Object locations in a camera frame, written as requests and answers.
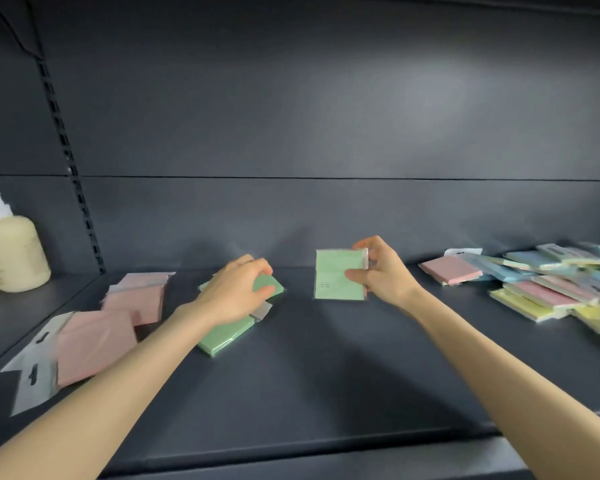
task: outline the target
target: person's left hand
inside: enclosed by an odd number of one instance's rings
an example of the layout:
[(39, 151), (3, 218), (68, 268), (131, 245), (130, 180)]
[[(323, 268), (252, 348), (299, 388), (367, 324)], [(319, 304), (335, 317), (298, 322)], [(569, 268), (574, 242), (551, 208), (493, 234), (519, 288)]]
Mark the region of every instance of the person's left hand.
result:
[(245, 254), (218, 271), (193, 305), (208, 310), (214, 326), (240, 320), (261, 306), (276, 290), (275, 286), (269, 285), (253, 291), (253, 282), (260, 273), (273, 274), (267, 260)]

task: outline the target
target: soap dispenser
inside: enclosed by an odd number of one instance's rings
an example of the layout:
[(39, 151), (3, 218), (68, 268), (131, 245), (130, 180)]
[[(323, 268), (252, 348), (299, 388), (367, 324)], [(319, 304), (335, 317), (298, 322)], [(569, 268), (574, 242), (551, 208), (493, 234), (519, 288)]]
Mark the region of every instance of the soap dispenser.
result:
[(32, 290), (49, 281), (51, 271), (36, 227), (28, 218), (14, 216), (0, 196), (0, 290)]

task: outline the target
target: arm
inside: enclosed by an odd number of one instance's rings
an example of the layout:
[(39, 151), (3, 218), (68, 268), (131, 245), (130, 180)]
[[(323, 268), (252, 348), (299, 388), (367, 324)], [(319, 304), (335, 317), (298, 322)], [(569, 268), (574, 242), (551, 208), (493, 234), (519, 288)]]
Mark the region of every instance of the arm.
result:
[(253, 290), (264, 259), (249, 255), (218, 272), (192, 303), (149, 338), (0, 447), (0, 480), (93, 480), (171, 373), (202, 337), (260, 306), (274, 287)]
[(350, 269), (347, 277), (422, 325), (538, 480), (600, 480), (595, 413), (425, 291), (382, 239), (354, 247), (369, 248), (377, 265)]

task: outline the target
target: forearm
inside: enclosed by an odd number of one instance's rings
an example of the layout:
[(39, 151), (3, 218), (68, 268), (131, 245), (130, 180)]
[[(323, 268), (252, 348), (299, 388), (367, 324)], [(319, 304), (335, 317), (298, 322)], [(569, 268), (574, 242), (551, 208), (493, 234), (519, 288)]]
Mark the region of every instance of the forearm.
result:
[(178, 364), (209, 331), (178, 309), (149, 338), (0, 448), (0, 480), (93, 480)]
[(597, 415), (428, 292), (401, 308), (421, 323), (539, 480), (600, 479)]

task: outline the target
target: hand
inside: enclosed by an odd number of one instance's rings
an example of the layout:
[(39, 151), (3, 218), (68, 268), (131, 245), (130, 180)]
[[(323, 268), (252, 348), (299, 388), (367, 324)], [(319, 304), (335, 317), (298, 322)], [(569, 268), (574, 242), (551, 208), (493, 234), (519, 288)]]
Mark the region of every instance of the hand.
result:
[(422, 290), (415, 278), (407, 270), (398, 254), (380, 238), (373, 236), (353, 245), (353, 249), (369, 249), (369, 260), (376, 261), (369, 270), (348, 269), (345, 276), (353, 282), (365, 285), (370, 291), (387, 303), (405, 307), (415, 292)]
[(253, 291), (260, 273), (273, 274), (266, 259), (253, 259), (250, 254), (229, 262), (218, 271), (193, 305), (203, 306), (213, 317), (214, 326), (246, 317), (275, 292), (274, 286)]

